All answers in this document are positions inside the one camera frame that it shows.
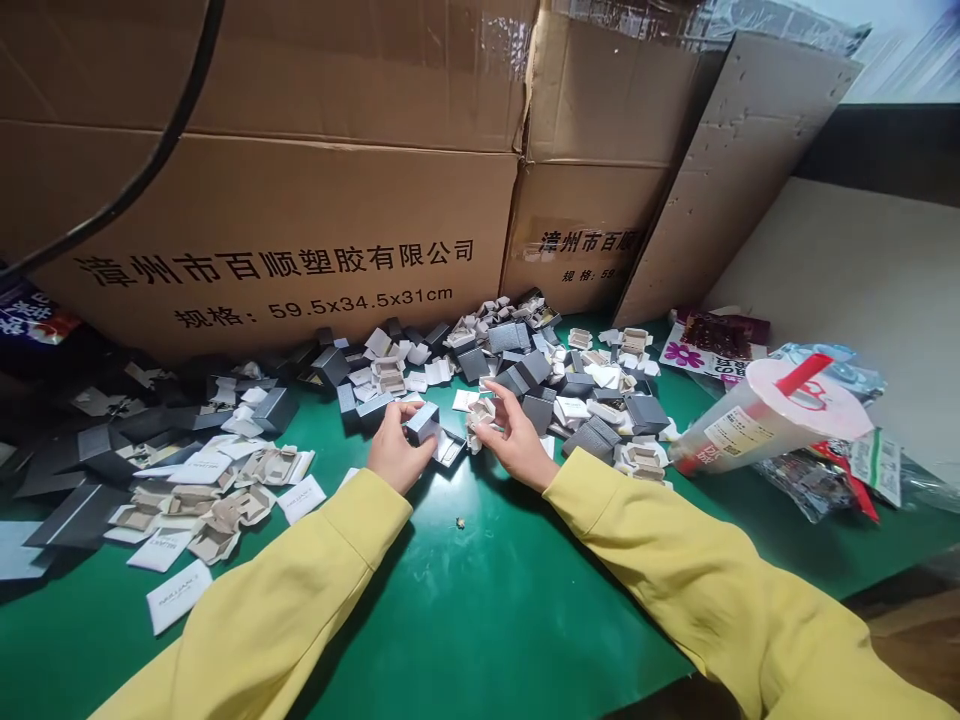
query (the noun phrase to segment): yellow sleeve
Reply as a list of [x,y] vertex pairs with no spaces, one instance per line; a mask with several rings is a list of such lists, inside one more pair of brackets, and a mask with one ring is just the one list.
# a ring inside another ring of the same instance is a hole
[[320,510],[217,579],[180,639],[93,718],[286,717],[411,512],[361,470]]
[[747,718],[957,717],[884,665],[853,613],[662,485],[578,449],[543,496]]

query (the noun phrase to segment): label on cup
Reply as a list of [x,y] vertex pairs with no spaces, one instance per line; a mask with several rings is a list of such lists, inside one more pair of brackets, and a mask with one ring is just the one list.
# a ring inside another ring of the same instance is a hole
[[773,437],[772,432],[747,415],[739,405],[708,426],[703,434],[717,450],[730,457],[738,457]]

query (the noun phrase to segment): cardboard box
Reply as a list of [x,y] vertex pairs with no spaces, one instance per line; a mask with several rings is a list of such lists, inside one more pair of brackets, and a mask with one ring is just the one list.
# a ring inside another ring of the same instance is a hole
[[696,52],[541,12],[531,51],[534,162],[679,163],[722,52]]
[[737,34],[614,325],[700,301],[860,69],[820,50]]
[[[0,5],[0,118],[163,128],[204,3]],[[193,132],[509,151],[537,0],[230,0]]]
[[[0,122],[6,259],[112,200],[151,132]],[[130,211],[33,280],[161,362],[293,345],[498,294],[513,154],[187,135]]]
[[539,287],[566,315],[612,310],[667,183],[665,168],[527,165],[520,171],[501,295]]

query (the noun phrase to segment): green table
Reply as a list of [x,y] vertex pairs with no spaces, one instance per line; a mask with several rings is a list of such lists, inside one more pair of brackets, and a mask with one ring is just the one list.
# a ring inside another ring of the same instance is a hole
[[[605,329],[587,317],[563,323],[574,326]],[[662,323],[648,329],[665,337]],[[463,426],[463,414],[450,409],[458,387],[459,379],[427,394],[451,427]],[[660,388],[681,428],[711,404],[670,369]],[[367,441],[343,437],[335,403],[315,396],[303,397],[283,441],[316,450],[311,471],[328,494],[367,453]],[[752,471],[691,483],[671,470],[669,478],[707,513],[740,525],[765,558],[837,598],[960,542],[960,519],[925,507],[880,508],[880,529],[852,515],[813,526]],[[412,522],[324,652],[292,717],[594,718],[693,672],[547,504],[509,480],[489,453],[467,458],[452,478],[423,478],[410,501]],[[11,514],[43,516],[25,504],[6,508]],[[245,533],[214,574],[283,532],[279,509],[273,515]],[[462,531],[457,517],[466,521]],[[180,635],[184,621],[152,637],[144,596],[193,558],[184,555],[161,576],[126,567],[131,554],[108,545],[40,589],[6,589],[6,717],[86,717]]]

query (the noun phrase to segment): plastic cup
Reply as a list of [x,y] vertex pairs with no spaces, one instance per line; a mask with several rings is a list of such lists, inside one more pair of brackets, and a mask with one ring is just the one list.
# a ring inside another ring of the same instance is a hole
[[687,476],[716,474],[860,437],[873,423],[853,394],[817,374],[829,363],[817,355],[796,367],[769,358],[750,363],[744,380],[670,446],[670,460]]

